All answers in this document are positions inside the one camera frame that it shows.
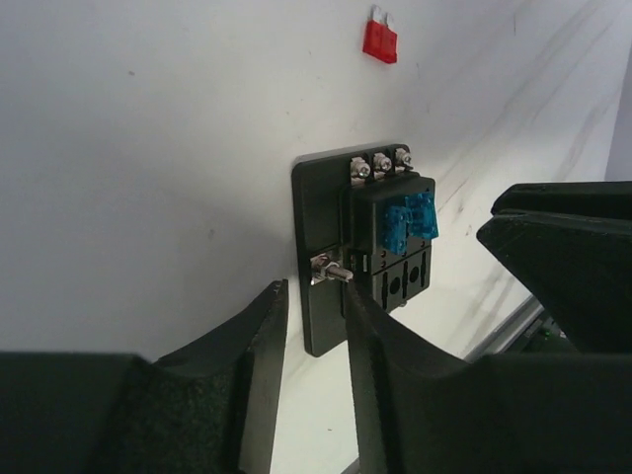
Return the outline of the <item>red fuse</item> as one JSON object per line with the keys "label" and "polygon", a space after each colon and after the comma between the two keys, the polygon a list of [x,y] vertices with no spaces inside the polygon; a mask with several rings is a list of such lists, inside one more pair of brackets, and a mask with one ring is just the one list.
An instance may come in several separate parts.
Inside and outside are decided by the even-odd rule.
{"label": "red fuse", "polygon": [[393,17],[373,5],[365,24],[362,52],[385,63],[398,61],[398,35],[394,31]]}

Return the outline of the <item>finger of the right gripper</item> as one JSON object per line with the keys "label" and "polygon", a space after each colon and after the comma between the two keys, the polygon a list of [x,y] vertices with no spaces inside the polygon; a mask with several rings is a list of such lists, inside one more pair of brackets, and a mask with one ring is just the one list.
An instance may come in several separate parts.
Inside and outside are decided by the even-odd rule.
{"label": "finger of the right gripper", "polygon": [[581,352],[631,351],[631,184],[517,184],[478,241]]}

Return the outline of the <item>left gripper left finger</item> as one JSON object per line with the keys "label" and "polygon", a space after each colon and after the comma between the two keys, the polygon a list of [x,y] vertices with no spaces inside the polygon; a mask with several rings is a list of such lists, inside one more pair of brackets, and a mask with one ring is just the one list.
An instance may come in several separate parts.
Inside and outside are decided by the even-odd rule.
{"label": "left gripper left finger", "polygon": [[1,355],[5,473],[267,473],[288,284],[190,344],[138,355]]}

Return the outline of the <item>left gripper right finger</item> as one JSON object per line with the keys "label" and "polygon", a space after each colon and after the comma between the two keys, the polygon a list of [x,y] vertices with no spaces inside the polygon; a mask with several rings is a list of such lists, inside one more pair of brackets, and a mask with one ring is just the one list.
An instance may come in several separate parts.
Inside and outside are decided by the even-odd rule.
{"label": "left gripper right finger", "polygon": [[363,289],[346,326],[364,473],[627,473],[627,355],[499,354],[467,362]]}

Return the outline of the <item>black fuse box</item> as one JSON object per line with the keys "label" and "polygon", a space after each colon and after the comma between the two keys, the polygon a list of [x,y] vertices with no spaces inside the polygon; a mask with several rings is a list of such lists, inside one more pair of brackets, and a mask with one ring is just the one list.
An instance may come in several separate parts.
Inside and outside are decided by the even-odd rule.
{"label": "black fuse box", "polygon": [[382,220],[405,196],[434,194],[408,145],[337,150],[298,159],[291,171],[304,347],[320,357],[343,342],[345,287],[364,288],[385,311],[427,289],[433,240],[409,234],[407,252],[382,247]]}

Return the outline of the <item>blue fuse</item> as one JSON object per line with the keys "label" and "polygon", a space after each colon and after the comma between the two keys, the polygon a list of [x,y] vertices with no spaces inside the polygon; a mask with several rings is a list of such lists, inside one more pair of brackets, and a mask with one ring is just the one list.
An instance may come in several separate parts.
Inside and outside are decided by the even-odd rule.
{"label": "blue fuse", "polygon": [[407,252],[409,209],[403,205],[389,205],[383,215],[381,244],[392,254],[403,256]]}
{"label": "blue fuse", "polygon": [[423,192],[405,196],[406,208],[410,211],[409,234],[425,240],[438,236],[435,195]]}

